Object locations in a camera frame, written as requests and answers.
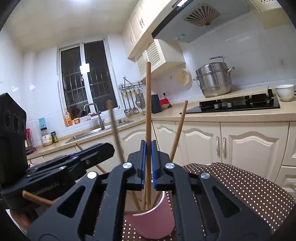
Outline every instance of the white wall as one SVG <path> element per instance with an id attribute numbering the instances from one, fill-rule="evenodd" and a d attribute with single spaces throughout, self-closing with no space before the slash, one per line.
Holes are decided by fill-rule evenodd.
<path id="1" fill-rule="evenodd" d="M 92 38 L 90 41 L 97 41 L 102 38 Z M 114 76 L 118 84 L 123 82 L 123 77 L 131 81 L 138 81 L 136 65 L 126 58 L 123 40 L 121 35 L 112 34 L 107 37 L 111 55 L 109 65 L 110 74 Z M 79 43 L 84 40 L 64 43 L 62 46 Z M 24 110 L 27 112 L 27 128 L 30 128 L 34 138 L 35 146 L 42 145 L 39 128 L 39 118 L 44 117 L 49 131 L 56 131 L 58 137 L 66 136 L 98 124 L 96 120 L 87 123 L 65 127 L 62 108 L 60 105 L 58 88 L 58 47 L 48 48 L 40 53 L 28 52 L 24 56 L 24 86 L 26 91 Z M 116 118 L 125 117 L 123 111 L 116 114 Z"/>
<path id="2" fill-rule="evenodd" d="M 292 24 L 263 29 L 252 13 L 241 15 L 202 35 L 191 43 L 179 43 L 186 68 L 192 78 L 195 71 L 210 62 L 210 57 L 225 56 L 235 88 L 257 85 L 276 86 L 281 83 L 296 84 L 296 29 Z M 176 70 L 152 81 L 152 89 L 172 102 L 202 97 L 196 81 L 180 86 Z"/>
<path id="3" fill-rule="evenodd" d="M 0 94 L 8 92 L 20 106 L 22 106 L 22 69 L 22 52 L 5 28 L 2 28 L 0 31 Z"/>

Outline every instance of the stainless steel pot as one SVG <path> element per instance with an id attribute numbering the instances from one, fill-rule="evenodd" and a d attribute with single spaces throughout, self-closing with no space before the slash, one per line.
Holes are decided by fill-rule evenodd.
<path id="1" fill-rule="evenodd" d="M 196 71 L 200 89 L 205 97 L 213 97 L 231 92 L 232 82 L 230 72 L 235 68 L 228 68 L 224 63 L 224 56 L 213 57 L 210 59 L 222 58 L 223 62 L 206 64 Z"/>

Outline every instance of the silver screw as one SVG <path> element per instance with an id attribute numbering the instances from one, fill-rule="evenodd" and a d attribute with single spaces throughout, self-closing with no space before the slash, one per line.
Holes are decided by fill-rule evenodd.
<path id="1" fill-rule="evenodd" d="M 122 167 L 125 168 L 125 169 L 129 169 L 129 168 L 132 167 L 132 165 L 133 165 L 133 164 L 130 163 L 130 162 L 125 162 L 125 163 L 122 164 Z"/>
<path id="2" fill-rule="evenodd" d="M 202 179 L 209 179 L 211 175 L 208 172 L 203 172 L 200 176 Z"/>
<path id="3" fill-rule="evenodd" d="M 165 168 L 167 169 L 173 169 L 175 167 L 174 163 L 168 162 L 167 164 L 165 164 Z"/>
<path id="4" fill-rule="evenodd" d="M 89 172 L 89 173 L 87 174 L 87 177 L 88 177 L 89 179 L 94 179 L 96 176 L 97 176 L 97 173 L 96 173 L 96 172 Z"/>

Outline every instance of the ceiling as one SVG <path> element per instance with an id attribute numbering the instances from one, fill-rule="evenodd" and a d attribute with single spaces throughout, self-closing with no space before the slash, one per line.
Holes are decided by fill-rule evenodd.
<path id="1" fill-rule="evenodd" d="M 121 33 L 137 1 L 21 0 L 4 28 L 23 51 L 38 51 L 85 37 Z"/>

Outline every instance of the orange dish soap bottle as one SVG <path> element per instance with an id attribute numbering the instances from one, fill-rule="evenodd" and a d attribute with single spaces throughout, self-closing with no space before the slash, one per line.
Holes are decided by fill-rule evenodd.
<path id="1" fill-rule="evenodd" d="M 67 126 L 71 126 L 72 125 L 72 119 L 71 119 L 71 115 L 68 112 L 67 109 L 65 109 L 65 120 L 66 120 L 66 125 Z"/>

